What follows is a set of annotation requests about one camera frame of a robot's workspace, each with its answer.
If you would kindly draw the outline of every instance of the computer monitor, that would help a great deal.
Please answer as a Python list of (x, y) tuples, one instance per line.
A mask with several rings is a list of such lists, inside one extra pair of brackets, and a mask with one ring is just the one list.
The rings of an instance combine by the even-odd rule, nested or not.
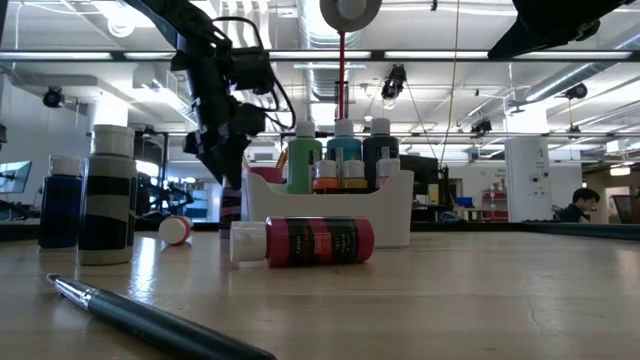
[(400, 155), (400, 168), (413, 171), (413, 195), (426, 195), (429, 193), (429, 184), (438, 184), (437, 159)]
[(0, 193), (23, 193), (30, 170), (31, 161), (0, 164)]

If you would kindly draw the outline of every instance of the pink paint bottle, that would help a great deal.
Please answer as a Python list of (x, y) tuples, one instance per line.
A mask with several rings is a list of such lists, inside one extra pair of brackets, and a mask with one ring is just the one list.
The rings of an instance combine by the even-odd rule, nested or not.
[(267, 259), (270, 267), (353, 264), (375, 247), (365, 218), (269, 217), (264, 223), (231, 224), (231, 263)]

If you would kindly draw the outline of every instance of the striped bottle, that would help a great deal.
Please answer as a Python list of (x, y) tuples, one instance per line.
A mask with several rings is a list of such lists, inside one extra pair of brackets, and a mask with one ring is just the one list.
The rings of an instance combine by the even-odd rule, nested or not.
[(129, 262), (135, 230), (136, 163), (133, 129), (94, 125), (85, 159), (78, 262)]

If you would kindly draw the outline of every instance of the desk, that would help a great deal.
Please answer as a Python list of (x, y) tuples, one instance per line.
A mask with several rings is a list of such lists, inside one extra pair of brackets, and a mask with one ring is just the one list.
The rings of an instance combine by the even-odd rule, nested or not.
[(48, 272), (127, 294), (281, 360), (637, 359), (640, 243), (533, 233), (425, 233), (369, 263), (228, 267), (199, 233), (165, 248), (139, 234), (131, 264), (0, 243), (2, 359), (162, 359), (56, 295)]

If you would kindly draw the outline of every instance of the man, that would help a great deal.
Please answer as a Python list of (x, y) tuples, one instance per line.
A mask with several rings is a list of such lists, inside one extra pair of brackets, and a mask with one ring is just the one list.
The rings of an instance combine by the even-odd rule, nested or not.
[(563, 222), (589, 223), (591, 218), (585, 211), (591, 211), (600, 202), (597, 192), (582, 188), (573, 193), (573, 202), (565, 209), (556, 213), (558, 220)]

